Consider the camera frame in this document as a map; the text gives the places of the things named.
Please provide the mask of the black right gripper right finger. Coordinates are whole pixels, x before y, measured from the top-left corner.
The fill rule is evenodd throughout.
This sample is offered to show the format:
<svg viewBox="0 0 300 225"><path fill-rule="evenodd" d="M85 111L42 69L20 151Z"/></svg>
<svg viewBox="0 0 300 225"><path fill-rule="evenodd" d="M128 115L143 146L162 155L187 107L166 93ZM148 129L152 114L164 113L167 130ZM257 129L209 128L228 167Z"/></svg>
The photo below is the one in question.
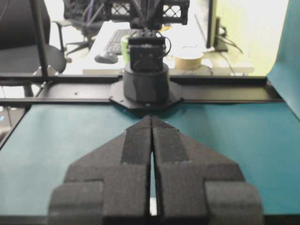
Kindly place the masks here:
<svg viewBox="0 0 300 225"><path fill-rule="evenodd" d="M152 118L159 212L166 225L260 225L262 203L238 163Z"/></svg>

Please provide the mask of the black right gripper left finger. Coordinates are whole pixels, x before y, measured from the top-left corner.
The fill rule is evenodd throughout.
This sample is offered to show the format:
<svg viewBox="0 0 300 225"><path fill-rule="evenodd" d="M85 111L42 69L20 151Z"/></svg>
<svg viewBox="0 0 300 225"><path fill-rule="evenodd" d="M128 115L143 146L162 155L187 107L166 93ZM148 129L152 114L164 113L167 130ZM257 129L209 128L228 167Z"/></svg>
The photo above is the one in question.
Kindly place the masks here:
<svg viewBox="0 0 300 225"><path fill-rule="evenodd" d="M144 225L150 206L151 117L72 162L48 207L50 225Z"/></svg>

